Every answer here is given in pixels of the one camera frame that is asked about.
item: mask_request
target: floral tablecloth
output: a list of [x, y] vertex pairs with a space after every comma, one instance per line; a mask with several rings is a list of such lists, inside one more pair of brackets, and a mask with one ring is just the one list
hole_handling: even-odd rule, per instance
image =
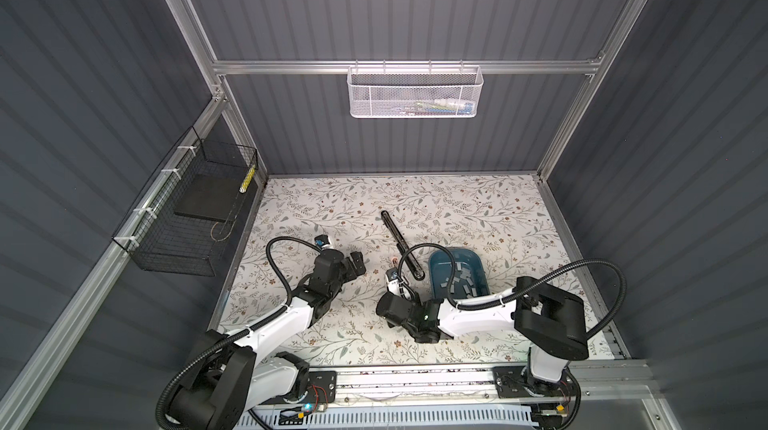
[[[529, 175], [272, 179], [220, 328], [238, 328], [285, 298], [266, 262], [266, 242], [278, 235], [311, 242], [313, 236], [327, 233], [345, 254], [361, 251], [368, 271], [345, 284], [331, 310], [281, 349], [315, 366], [524, 361], [530, 342], [514, 330], [419, 345], [403, 329], [388, 328], [375, 308], [386, 288], [385, 271], [398, 252], [381, 222], [383, 209], [410, 245], [433, 242], [475, 251], [491, 292], [513, 286], [520, 275], [542, 276], [569, 261]], [[431, 252], [423, 249], [418, 256], [425, 271]], [[315, 254], [291, 242], [273, 248], [277, 265], [292, 285], [312, 270]], [[411, 281], [422, 299], [430, 297], [428, 277]], [[581, 295], [587, 328], [596, 323], [573, 273], [552, 283]], [[613, 358], [602, 333], [590, 340], [589, 349], [590, 358]]]

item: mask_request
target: corrugated wall panel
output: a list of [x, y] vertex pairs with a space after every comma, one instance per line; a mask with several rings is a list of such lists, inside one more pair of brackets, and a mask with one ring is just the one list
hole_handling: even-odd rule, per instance
[[579, 75], [486, 76], [478, 115], [356, 119], [344, 76], [228, 77], [270, 173], [534, 170]]
[[626, 0], [193, 0], [221, 60], [571, 60]]
[[[0, 0], [0, 393], [209, 99], [163, 0]], [[189, 345], [189, 335], [182, 336], [169, 315], [176, 311], [200, 326], [197, 314], [184, 309], [212, 305], [215, 285], [173, 282], [167, 275], [126, 276], [108, 303], [121, 298], [129, 278], [147, 280], [134, 283], [136, 291], [154, 291], [151, 299], [165, 306], [135, 296], [122, 308], [107, 305], [99, 319], [112, 315], [113, 328], [132, 328], [136, 346], [139, 334], [167, 332], [166, 342], [178, 339], [158, 358]], [[185, 291], [189, 295], [179, 295]], [[200, 321], [204, 328], [206, 315]], [[88, 330], [83, 348], [130, 354], [136, 362], [146, 352], [101, 341], [98, 332]], [[174, 351], [175, 364], [187, 350]], [[68, 363], [71, 371], [62, 379], [94, 378], [94, 388], [120, 387], [123, 382], [110, 380], [102, 361], [93, 356], [87, 365]], [[103, 375], [89, 375], [89, 368]]]
[[551, 179], [685, 428], [764, 425], [766, 61], [768, 0], [652, 0]]

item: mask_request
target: blue bin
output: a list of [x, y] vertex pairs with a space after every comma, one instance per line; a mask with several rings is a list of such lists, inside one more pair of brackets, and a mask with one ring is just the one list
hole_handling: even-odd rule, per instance
[[[454, 281], [453, 293], [454, 299], [460, 300], [472, 298], [474, 296], [490, 295], [488, 290], [488, 281], [485, 280], [485, 271], [482, 268], [482, 262], [477, 253], [466, 248], [449, 248], [449, 252], [456, 259], [456, 278]], [[429, 256], [429, 279], [432, 281], [432, 295], [436, 299], [445, 299], [448, 296], [448, 290], [451, 288], [451, 282], [448, 279], [451, 276], [451, 262], [445, 252], [437, 251]]]

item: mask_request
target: white mesh basket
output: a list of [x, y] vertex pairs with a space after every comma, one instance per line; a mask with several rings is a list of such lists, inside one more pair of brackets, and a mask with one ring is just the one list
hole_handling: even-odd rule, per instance
[[482, 73], [479, 66], [456, 70], [428, 66], [351, 66], [350, 114], [355, 118], [472, 118], [477, 114]]

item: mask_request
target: wire mesh basket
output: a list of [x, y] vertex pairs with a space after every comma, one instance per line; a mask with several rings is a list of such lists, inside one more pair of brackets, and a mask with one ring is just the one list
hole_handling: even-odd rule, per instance
[[[234, 256], [244, 231], [244, 210], [250, 207], [246, 203], [253, 202], [256, 193], [257, 185], [245, 181], [254, 177], [257, 161], [255, 148], [197, 139], [176, 168], [162, 170], [168, 175], [156, 196], [131, 210], [141, 213], [133, 232], [113, 235], [113, 240], [143, 270], [203, 276], [227, 271], [227, 260]], [[201, 175], [233, 183], [229, 212], [224, 210], [226, 216], [219, 220], [179, 214], [185, 194]]]
[[379, 72], [347, 73], [350, 114], [355, 118], [472, 118], [483, 79], [479, 66], [434, 70], [383, 65]]

